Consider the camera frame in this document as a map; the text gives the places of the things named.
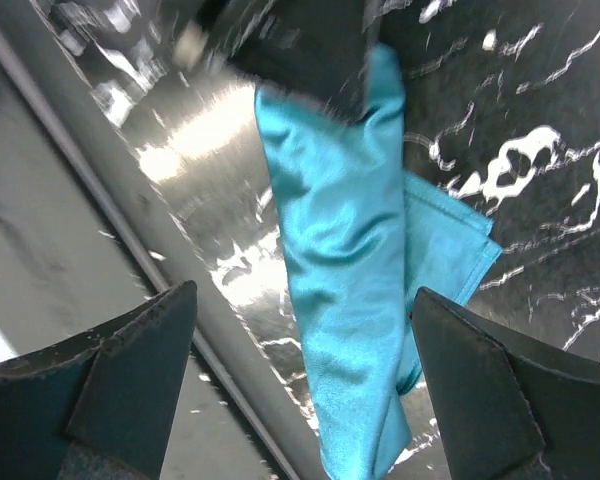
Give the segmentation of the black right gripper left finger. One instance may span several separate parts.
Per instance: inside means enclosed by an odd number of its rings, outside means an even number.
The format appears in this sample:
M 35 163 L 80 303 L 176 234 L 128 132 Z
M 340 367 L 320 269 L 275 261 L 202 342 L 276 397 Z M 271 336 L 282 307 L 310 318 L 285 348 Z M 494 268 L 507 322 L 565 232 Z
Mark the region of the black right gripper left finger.
M 157 479 L 197 317 L 186 281 L 0 363 L 0 479 Z

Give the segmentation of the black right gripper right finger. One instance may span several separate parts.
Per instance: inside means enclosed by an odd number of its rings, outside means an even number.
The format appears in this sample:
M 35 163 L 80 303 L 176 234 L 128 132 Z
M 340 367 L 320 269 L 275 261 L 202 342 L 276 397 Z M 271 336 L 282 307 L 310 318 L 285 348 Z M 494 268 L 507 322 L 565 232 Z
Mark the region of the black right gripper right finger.
M 412 326 L 454 479 L 600 479 L 600 363 L 418 291 Z

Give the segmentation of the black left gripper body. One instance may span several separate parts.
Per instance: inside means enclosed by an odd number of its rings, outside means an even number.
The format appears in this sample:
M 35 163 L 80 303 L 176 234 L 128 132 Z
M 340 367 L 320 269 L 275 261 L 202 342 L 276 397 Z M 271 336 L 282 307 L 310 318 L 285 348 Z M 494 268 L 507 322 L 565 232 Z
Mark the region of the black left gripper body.
M 302 99 L 336 120 L 367 110 L 377 1 L 187 1 L 177 66 L 234 68 L 250 81 Z

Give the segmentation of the teal cloth napkin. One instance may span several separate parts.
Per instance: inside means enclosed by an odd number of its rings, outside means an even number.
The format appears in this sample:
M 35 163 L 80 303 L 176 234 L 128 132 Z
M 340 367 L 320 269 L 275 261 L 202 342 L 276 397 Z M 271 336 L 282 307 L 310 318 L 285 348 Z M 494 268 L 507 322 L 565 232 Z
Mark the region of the teal cloth napkin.
M 385 45 L 371 51 L 359 123 L 266 90 L 255 98 L 332 479 L 380 479 L 411 441 L 401 399 L 422 373 L 409 319 L 417 291 L 465 304 L 501 252 L 487 217 L 404 169 L 405 101 Z

